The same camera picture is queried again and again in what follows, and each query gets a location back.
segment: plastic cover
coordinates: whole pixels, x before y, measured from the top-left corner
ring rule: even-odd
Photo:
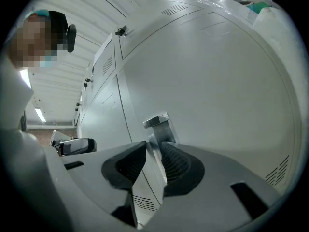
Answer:
[[[219,8],[226,13],[236,17],[246,25],[252,27],[258,14],[246,6],[233,0],[186,0],[206,4],[208,6]]]

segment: fluorescent light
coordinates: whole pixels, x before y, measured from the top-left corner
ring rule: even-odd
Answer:
[[[45,118],[44,118],[44,116],[43,116],[43,114],[42,114],[40,108],[35,108],[35,111],[37,112],[37,114],[38,114],[40,120],[41,120],[42,122],[46,122],[46,120],[45,120]]]
[[[24,69],[20,71],[20,75],[21,75],[21,78],[24,80],[24,82],[29,86],[29,88],[32,88],[30,84],[28,69]]]

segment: hair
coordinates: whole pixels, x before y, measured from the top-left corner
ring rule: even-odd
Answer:
[[[65,34],[68,30],[68,23],[66,16],[57,11],[49,11],[51,18],[52,31],[57,34],[57,44],[63,44],[65,39]]]

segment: black curved panel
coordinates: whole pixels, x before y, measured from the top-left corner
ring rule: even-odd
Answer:
[[[203,163],[196,157],[162,142],[162,164],[168,180],[164,187],[163,197],[188,194],[202,180],[205,169]]]
[[[102,174],[115,188],[130,191],[146,162],[146,141],[106,160]]]

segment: ceiling light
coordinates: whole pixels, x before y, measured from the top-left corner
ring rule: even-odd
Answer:
[[[32,88],[30,84],[28,69],[24,69],[20,71],[20,75],[21,75],[21,78],[24,80],[24,82],[29,86],[29,88]]]
[[[45,118],[44,118],[44,116],[43,116],[43,114],[42,114],[40,108],[35,108],[35,111],[37,112],[37,114],[38,114],[40,120],[41,120],[42,122],[46,122],[46,120],[45,120]]]

